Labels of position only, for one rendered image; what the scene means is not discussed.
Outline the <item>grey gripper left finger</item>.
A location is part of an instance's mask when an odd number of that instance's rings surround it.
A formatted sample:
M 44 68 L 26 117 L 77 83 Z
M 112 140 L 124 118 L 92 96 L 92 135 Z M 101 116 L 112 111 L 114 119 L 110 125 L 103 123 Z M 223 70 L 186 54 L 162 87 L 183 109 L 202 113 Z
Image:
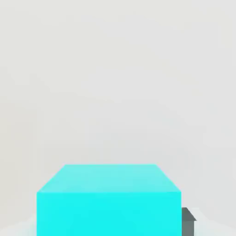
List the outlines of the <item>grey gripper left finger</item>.
M 3 236 L 36 236 L 36 216 L 4 228 Z

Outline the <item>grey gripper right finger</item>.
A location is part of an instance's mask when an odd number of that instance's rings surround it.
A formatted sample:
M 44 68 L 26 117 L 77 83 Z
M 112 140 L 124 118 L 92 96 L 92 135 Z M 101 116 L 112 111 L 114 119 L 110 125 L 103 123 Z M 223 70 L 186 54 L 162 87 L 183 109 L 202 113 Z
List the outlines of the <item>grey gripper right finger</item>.
M 214 229 L 198 209 L 182 207 L 182 236 L 215 236 Z

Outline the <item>small cyan cube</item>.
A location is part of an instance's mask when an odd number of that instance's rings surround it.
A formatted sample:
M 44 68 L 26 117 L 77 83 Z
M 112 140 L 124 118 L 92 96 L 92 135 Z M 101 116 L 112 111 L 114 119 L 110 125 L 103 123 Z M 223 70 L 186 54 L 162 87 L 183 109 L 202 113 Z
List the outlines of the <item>small cyan cube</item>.
M 36 195 L 37 236 L 182 236 L 181 191 L 157 165 L 65 165 Z

